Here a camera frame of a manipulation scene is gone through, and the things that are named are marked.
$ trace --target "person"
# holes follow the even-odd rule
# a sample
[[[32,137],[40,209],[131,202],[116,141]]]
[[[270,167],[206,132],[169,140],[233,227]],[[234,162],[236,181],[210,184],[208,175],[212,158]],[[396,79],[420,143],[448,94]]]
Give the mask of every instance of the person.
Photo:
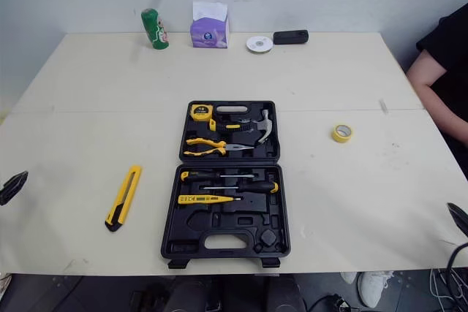
[[[358,272],[341,272],[341,277],[348,284],[352,284]],[[388,279],[393,277],[392,270],[376,270],[362,272],[358,278],[358,293],[361,302],[370,308],[376,308],[382,297],[383,289],[388,288]]]
[[[468,178],[468,4],[417,44],[407,77]]]

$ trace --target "disc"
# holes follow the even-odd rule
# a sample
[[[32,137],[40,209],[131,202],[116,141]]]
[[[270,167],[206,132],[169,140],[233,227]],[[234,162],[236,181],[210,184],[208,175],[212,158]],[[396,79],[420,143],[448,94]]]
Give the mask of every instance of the disc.
[[[247,39],[247,47],[253,53],[263,54],[271,50],[273,42],[264,36],[250,37]]]

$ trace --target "tool kit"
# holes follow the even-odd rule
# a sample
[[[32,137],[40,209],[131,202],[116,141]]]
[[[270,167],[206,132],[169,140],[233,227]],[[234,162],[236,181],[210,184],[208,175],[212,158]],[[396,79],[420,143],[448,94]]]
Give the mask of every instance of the tool kit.
[[[191,102],[179,157],[161,246],[169,268],[222,257],[279,267],[290,236],[274,103]],[[219,235],[245,247],[207,245]]]

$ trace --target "green can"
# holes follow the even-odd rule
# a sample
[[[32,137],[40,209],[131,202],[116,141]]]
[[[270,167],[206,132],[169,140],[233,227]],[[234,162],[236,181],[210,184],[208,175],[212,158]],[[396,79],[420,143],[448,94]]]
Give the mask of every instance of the green can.
[[[167,39],[167,33],[164,30],[158,12],[155,9],[144,9],[141,12],[141,19],[153,48],[165,49],[168,47],[169,40]]]

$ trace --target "white table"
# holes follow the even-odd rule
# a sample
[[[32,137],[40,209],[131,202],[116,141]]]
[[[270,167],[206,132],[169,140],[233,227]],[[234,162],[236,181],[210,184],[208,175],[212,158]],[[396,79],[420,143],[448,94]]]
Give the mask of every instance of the white table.
[[[195,49],[187,34],[152,50],[145,34],[70,34],[0,127],[0,181],[28,182],[0,208],[0,271],[89,275],[302,273],[446,265],[466,238],[446,202],[468,183],[382,38],[310,33],[249,53]],[[276,103],[291,253],[192,260],[160,255],[187,104]],[[352,139],[330,138],[337,123]],[[130,165],[143,173],[125,225],[104,226]],[[461,254],[457,263],[468,265]]]

